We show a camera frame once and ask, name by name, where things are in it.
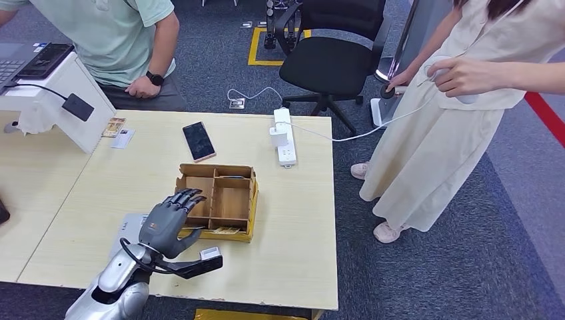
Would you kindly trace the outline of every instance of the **chair backrest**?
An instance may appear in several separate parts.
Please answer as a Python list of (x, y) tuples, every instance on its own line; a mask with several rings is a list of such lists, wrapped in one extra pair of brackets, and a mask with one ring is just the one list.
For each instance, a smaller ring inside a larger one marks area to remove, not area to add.
[(374, 41), (383, 21), (385, 0), (303, 0), (300, 28), (335, 29)]

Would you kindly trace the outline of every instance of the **black watch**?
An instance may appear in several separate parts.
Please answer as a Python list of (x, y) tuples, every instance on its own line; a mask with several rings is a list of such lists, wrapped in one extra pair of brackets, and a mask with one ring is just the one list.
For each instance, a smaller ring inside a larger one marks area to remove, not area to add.
[(151, 83), (153, 85), (156, 85), (157, 87), (160, 87), (161, 85), (163, 85), (163, 82), (165, 82), (165, 79), (163, 77), (161, 77), (160, 75), (154, 75), (149, 71), (145, 73), (145, 76), (148, 77), (149, 81), (151, 81)]

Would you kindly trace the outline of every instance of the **robotic finger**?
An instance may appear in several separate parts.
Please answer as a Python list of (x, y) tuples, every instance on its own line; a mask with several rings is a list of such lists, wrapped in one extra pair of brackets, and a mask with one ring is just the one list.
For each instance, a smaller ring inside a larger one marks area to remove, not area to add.
[(167, 198), (169, 203), (179, 203), (179, 200), (188, 196), (188, 198), (194, 197), (195, 195), (201, 193), (202, 190), (199, 189), (184, 189), (182, 191), (177, 192), (171, 198)]
[(190, 212), (195, 207), (195, 205), (205, 200), (206, 197), (203, 196), (195, 197), (194, 199), (191, 199), (190, 202), (186, 203), (184, 208), (187, 210), (187, 212)]
[(181, 207), (185, 207), (187, 205), (187, 203), (191, 200), (191, 198), (194, 197), (195, 195), (199, 194), (199, 193), (202, 193), (202, 191), (198, 190), (198, 189), (192, 189), (191, 192), (184, 193), (184, 195), (182, 197), (178, 198), (175, 203), (180, 205)]

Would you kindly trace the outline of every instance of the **pink sneaker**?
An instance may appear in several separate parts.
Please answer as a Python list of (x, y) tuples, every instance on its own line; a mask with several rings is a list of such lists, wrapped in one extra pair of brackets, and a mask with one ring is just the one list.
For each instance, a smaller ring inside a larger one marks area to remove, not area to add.
[(367, 174), (367, 169), (369, 168), (369, 162), (357, 163), (351, 166), (351, 175), (359, 180), (365, 180), (365, 175)]
[(374, 228), (372, 234), (374, 237), (382, 243), (391, 243), (396, 241), (400, 237), (400, 233), (406, 229), (410, 229), (407, 225), (402, 225), (400, 230), (393, 230), (388, 225), (388, 222), (383, 222)]

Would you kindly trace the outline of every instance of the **light wooden table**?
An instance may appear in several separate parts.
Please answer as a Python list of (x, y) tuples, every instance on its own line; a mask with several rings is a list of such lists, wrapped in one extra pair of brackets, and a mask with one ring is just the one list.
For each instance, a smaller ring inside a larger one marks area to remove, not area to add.
[[(284, 169), (271, 146), (268, 115), (119, 111), (135, 129), (124, 150), (103, 139), (19, 278), (22, 283), (86, 287), (109, 259), (127, 213), (150, 211), (192, 163), (181, 128), (203, 121), (217, 151), (204, 163), (251, 165), (259, 200), (251, 243), (200, 240), (177, 260), (218, 246), (224, 267), (185, 281), (154, 275), (151, 293), (209, 301), (323, 310), (338, 308), (332, 144), (294, 129), (298, 165)], [(294, 117), (331, 135), (326, 117)]]
[(0, 281), (16, 281), (90, 155), (60, 129), (6, 134), (19, 112), (0, 111), (0, 199), (11, 214), (0, 225)]

